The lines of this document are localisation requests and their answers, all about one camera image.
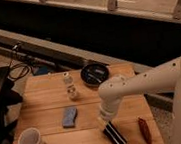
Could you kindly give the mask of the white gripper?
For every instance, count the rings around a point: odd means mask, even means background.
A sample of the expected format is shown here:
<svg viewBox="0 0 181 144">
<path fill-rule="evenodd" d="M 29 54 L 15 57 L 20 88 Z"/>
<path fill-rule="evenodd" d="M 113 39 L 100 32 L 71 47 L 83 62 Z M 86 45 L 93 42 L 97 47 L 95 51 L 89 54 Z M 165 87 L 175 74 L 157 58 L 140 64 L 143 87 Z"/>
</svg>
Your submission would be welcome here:
<svg viewBox="0 0 181 144">
<path fill-rule="evenodd" d="M 107 122 L 101 117 L 98 117 L 97 126 L 100 130 L 103 130 L 106 137 L 112 142 L 112 144 L 126 144 L 127 140 L 117 131 L 115 126 L 111 122 Z"/>
</svg>

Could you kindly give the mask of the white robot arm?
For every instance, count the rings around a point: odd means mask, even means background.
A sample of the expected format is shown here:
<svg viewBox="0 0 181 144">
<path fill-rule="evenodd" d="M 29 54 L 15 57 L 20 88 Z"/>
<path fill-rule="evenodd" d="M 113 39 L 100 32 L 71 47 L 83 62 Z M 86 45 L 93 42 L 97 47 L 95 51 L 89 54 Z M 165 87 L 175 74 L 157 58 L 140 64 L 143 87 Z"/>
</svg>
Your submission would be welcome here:
<svg viewBox="0 0 181 144">
<path fill-rule="evenodd" d="M 134 77 L 125 77 L 122 74 L 112 76 L 103 82 L 98 90 L 101 98 L 99 116 L 105 122 L 114 119 L 124 96 L 142 92 L 157 94 L 173 91 L 174 121 L 171 142 L 181 144 L 181 57 Z"/>
</svg>

